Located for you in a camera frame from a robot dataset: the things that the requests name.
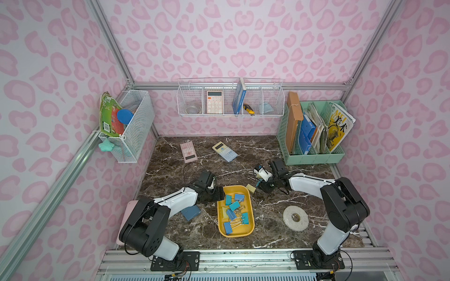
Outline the yellow plastic storage box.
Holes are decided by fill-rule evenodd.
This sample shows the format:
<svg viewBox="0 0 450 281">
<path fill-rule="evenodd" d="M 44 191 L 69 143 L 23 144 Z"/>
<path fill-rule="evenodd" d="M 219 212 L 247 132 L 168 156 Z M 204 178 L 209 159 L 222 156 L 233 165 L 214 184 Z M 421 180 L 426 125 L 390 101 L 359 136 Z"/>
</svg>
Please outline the yellow plastic storage box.
<svg viewBox="0 0 450 281">
<path fill-rule="evenodd" d="M 244 186 L 226 186 L 223 191 L 225 199 L 217 203 L 220 233 L 227 238 L 250 235 L 255 222 L 249 190 Z"/>
</svg>

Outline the blue binder clip top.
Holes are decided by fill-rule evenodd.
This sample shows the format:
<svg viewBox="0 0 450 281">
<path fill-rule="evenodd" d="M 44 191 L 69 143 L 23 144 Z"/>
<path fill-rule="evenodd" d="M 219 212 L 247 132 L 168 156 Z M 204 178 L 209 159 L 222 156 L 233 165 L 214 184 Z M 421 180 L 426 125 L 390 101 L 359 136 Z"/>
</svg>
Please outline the blue binder clip top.
<svg viewBox="0 0 450 281">
<path fill-rule="evenodd" d="M 230 234 L 233 233 L 233 228 L 232 228 L 230 222 L 224 222 L 223 226 L 224 226 L 224 229 L 225 229 L 225 232 L 226 232 L 227 235 L 230 235 Z"/>
</svg>

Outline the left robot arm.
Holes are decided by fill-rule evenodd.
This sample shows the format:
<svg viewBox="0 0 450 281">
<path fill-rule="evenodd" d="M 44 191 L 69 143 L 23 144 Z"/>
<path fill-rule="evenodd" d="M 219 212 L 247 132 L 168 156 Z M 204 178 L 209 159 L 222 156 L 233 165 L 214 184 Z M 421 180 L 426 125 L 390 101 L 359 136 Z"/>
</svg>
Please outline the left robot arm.
<svg viewBox="0 0 450 281">
<path fill-rule="evenodd" d="M 179 259 L 183 250 L 165 237 L 168 221 L 182 210 L 225 198 L 222 187 L 216 186 L 216 176 L 203 171 L 198 180 L 180 190 L 157 199 L 143 197 L 135 202 L 129 215 L 124 216 L 118 240 L 145 257 L 166 261 Z"/>
</svg>

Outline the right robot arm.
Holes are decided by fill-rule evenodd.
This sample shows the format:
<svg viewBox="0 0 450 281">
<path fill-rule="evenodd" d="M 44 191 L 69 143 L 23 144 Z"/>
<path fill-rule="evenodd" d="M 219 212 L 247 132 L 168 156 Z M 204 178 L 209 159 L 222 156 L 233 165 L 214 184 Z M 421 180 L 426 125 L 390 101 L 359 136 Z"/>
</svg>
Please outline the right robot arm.
<svg viewBox="0 0 450 281">
<path fill-rule="evenodd" d="M 328 216 L 328 225 L 312 247 L 312 257 L 318 262 L 335 257 L 352 229 L 370 215 L 370 208 L 356 187 L 346 177 L 323 179 L 297 171 L 290 172 L 284 161 L 276 158 L 269 163 L 271 171 L 256 165 L 254 173 L 260 179 L 257 188 L 270 194 L 274 189 L 302 192 L 321 199 Z"/>
</svg>

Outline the blue binder clip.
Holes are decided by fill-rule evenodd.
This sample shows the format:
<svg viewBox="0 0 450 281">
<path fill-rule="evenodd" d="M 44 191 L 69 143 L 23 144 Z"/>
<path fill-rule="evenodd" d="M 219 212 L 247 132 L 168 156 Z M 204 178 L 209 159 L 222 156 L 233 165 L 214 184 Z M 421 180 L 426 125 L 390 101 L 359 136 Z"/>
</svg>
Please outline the blue binder clip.
<svg viewBox="0 0 450 281">
<path fill-rule="evenodd" d="M 243 201 L 245 201 L 245 199 L 246 199 L 246 197 L 244 194 L 235 194 L 234 195 L 235 201 L 243 202 Z"/>
<path fill-rule="evenodd" d="M 237 218 L 237 215 L 231 209 L 227 209 L 226 210 L 226 214 L 227 214 L 227 216 L 228 216 L 230 221 L 234 221 Z"/>
<path fill-rule="evenodd" d="M 233 233 L 233 228 L 232 228 L 230 222 L 224 222 L 223 226 L 224 226 L 224 229 L 225 229 L 225 232 L 226 232 L 227 235 L 230 235 L 230 234 Z"/>
</svg>

